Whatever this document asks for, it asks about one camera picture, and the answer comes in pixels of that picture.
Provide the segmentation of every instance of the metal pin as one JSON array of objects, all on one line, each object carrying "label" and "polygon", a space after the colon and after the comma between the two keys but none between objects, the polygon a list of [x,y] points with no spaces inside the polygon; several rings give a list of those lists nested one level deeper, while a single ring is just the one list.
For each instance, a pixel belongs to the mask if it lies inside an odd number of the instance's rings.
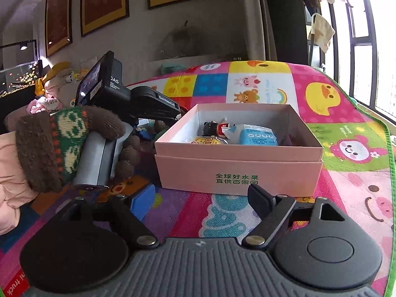
[{"label": "metal pin", "polygon": [[245,238],[245,241],[251,246],[259,246],[265,242],[265,239],[261,236],[248,236]]},{"label": "metal pin", "polygon": [[136,241],[142,246],[152,246],[157,242],[156,238],[153,236],[140,236]]}]

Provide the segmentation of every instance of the cardboard box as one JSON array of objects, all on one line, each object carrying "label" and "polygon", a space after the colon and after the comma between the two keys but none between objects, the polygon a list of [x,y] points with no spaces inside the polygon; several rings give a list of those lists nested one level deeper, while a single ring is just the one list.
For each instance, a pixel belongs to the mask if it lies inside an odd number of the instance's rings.
[{"label": "cardboard box", "polygon": [[[212,120],[268,127],[278,143],[290,135],[299,146],[189,143]],[[162,187],[175,190],[247,195],[255,183],[273,195],[312,196],[322,168],[321,144],[290,105],[198,104],[155,148]]]}]

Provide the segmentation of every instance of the blue wet wipes package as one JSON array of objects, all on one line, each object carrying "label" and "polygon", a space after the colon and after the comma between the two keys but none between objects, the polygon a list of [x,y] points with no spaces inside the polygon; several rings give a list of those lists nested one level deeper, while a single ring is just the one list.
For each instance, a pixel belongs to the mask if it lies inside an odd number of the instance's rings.
[{"label": "blue wet wipes package", "polygon": [[278,142],[270,128],[255,125],[235,125],[223,133],[230,144],[277,146]]}]

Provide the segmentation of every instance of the device screen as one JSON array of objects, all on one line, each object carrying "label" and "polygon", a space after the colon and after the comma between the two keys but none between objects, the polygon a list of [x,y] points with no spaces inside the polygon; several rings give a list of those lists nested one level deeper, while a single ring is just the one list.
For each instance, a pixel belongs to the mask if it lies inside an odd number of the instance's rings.
[{"label": "device screen", "polygon": [[82,99],[88,94],[94,86],[98,83],[100,71],[100,61],[94,65],[92,70],[84,77],[80,83],[79,92],[76,99],[76,104],[80,104]]}]

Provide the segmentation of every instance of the pink jacket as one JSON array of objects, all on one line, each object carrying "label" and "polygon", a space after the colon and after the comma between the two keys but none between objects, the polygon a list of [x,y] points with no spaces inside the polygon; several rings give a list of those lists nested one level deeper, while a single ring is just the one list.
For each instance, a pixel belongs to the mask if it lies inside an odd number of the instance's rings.
[{"label": "pink jacket", "polygon": [[15,132],[0,135],[0,235],[18,225],[19,207],[37,195],[19,164]]}]

